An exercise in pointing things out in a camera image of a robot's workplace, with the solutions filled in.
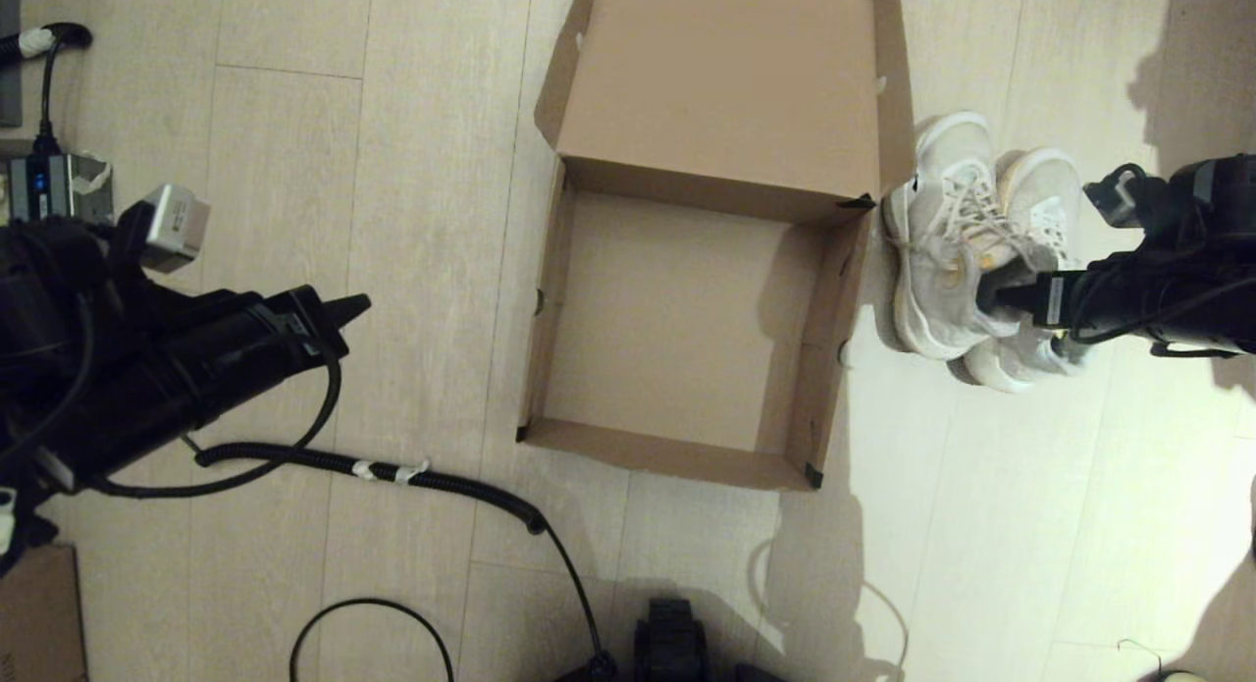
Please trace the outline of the white lace-up sneaker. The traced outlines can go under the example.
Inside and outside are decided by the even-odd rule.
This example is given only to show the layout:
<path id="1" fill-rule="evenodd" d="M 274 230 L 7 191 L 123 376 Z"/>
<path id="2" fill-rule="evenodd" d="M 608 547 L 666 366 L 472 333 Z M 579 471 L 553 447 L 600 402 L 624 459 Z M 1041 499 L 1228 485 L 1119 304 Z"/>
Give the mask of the white lace-up sneaker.
<path id="1" fill-rule="evenodd" d="M 965 355 L 965 365 L 980 384 L 1019 394 L 1046 378 L 1076 376 L 1089 364 L 1089 347 L 1073 342 L 1068 333 L 1037 328 L 1027 311 L 996 305 L 997 289 L 1031 285 L 1041 273 L 1081 268 L 1071 234 L 1085 198 L 1071 156 L 1039 148 L 1006 165 L 999 200 L 1014 232 L 1027 242 L 1030 257 L 1014 257 L 978 281 L 978 309 L 1011 322 L 1014 333 L 980 342 Z"/>
<path id="2" fill-rule="evenodd" d="M 933 360 L 1019 332 L 1019 317 L 982 309 L 983 280 L 1009 285 L 1050 269 L 1053 254 L 1005 214 L 985 116 L 941 116 L 916 138 L 916 171 L 883 198 L 898 251 L 894 327 L 899 342 Z"/>

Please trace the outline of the brown cardboard shoe box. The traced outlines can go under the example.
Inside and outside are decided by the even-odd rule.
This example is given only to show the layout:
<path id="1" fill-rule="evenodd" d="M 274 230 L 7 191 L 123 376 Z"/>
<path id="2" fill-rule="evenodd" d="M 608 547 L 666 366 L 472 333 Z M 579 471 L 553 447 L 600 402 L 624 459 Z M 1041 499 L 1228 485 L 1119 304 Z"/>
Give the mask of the brown cardboard shoe box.
<path id="1" fill-rule="evenodd" d="M 901 0 L 573 0 L 519 445 L 821 487 L 875 207 L 914 167 Z"/>

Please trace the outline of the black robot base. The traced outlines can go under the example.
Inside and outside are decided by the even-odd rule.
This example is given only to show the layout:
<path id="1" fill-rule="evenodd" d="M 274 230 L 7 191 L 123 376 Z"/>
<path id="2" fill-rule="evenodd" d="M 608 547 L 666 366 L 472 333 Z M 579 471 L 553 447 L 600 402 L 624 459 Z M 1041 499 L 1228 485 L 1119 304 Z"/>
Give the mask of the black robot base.
<path id="1" fill-rule="evenodd" d="M 747 662 L 734 664 L 727 679 L 717 679 L 707 631 L 686 599 L 651 599 L 648 615 L 636 624 L 633 656 L 625 673 L 602 644 L 592 607 L 584 605 L 584 613 L 594 654 L 550 682 L 788 682 Z"/>

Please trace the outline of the grey power inverter box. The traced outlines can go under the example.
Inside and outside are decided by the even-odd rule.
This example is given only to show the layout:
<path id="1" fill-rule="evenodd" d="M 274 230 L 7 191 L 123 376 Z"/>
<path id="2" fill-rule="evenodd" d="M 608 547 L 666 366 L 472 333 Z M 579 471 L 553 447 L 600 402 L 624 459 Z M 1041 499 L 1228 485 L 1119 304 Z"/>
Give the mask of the grey power inverter box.
<path id="1" fill-rule="evenodd" d="M 114 222 L 113 165 L 88 154 L 28 154 L 9 160 L 9 220 L 35 222 L 67 217 L 85 224 Z"/>

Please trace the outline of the plain brown cardboard carton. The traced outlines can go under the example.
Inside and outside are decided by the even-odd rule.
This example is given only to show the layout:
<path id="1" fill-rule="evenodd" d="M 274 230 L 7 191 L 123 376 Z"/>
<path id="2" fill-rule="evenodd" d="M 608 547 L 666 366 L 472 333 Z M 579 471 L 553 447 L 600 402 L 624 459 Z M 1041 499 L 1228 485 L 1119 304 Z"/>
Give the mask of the plain brown cardboard carton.
<path id="1" fill-rule="evenodd" d="M 0 578 L 0 682 L 88 682 L 75 548 L 28 550 Z"/>

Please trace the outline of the dark grey panel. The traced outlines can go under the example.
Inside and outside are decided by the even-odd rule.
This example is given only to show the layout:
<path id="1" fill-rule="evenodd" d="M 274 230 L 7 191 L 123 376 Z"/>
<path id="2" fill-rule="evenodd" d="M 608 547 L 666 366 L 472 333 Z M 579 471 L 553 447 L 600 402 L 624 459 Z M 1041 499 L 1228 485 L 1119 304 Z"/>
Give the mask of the dark grey panel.
<path id="1" fill-rule="evenodd" d="M 0 0 L 0 128 L 14 129 L 23 124 L 20 4 L 23 0 Z"/>

